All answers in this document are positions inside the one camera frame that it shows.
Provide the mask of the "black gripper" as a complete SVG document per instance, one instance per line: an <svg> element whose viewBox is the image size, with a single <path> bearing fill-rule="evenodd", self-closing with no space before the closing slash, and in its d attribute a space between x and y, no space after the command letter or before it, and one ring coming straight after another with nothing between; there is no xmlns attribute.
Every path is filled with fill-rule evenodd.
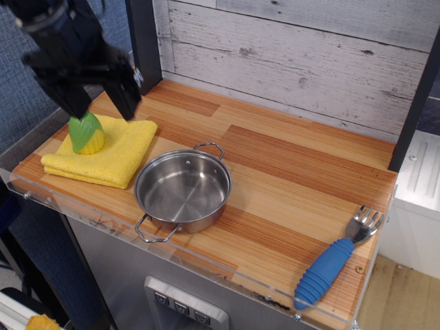
<svg viewBox="0 0 440 330"><path fill-rule="evenodd" d="M81 119L91 97L81 85L102 85L125 120L141 101L142 79L126 52L107 44L87 1L14 1L18 27L38 49L22 55L42 90L70 116Z"/></svg>

